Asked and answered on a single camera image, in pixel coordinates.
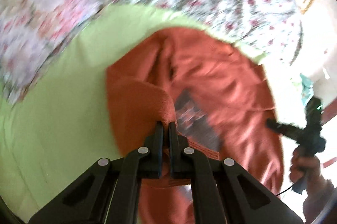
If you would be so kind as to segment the person's right hand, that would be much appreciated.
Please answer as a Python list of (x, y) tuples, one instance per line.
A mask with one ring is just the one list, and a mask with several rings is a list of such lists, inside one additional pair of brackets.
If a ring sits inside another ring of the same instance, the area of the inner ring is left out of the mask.
[(306, 177), (307, 197), (311, 198), (324, 190), (327, 180), (321, 174), (319, 159), (316, 156), (306, 157), (304, 152), (302, 147), (293, 151), (289, 178), (291, 182), (296, 183)]

